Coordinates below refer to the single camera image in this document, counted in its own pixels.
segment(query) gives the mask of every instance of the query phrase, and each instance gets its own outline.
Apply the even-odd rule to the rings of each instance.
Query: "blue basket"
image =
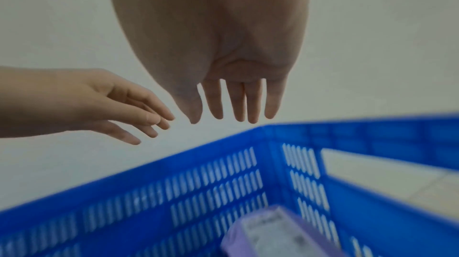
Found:
[[[458,257],[459,224],[328,176],[330,148],[459,169],[459,118],[256,128],[0,213],[0,257],[219,256],[282,204],[349,255]]]

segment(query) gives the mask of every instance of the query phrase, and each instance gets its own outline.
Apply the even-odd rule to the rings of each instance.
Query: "floor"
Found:
[[[391,159],[323,150],[330,175],[459,221],[459,173]]]

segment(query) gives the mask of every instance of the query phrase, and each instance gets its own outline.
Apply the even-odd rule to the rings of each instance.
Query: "white label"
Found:
[[[317,257],[302,229],[280,208],[243,219],[242,228],[257,257]]]

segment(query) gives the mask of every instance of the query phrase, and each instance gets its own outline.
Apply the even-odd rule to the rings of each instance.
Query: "hand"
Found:
[[[303,42],[308,0],[112,1],[134,52],[192,123],[202,113],[198,84],[223,118],[220,79],[236,119],[244,121],[247,109],[251,123],[266,79],[264,113],[275,116]]]
[[[156,137],[174,116],[148,89],[105,70],[0,67],[0,137],[91,130],[129,144],[141,141],[110,120]]]

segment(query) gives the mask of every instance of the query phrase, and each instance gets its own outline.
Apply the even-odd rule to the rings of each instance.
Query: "blue plastic grid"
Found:
[[[0,213],[0,257],[219,256],[282,204],[353,256],[459,256],[459,224],[327,175],[321,149],[459,169],[459,118],[256,128]]]

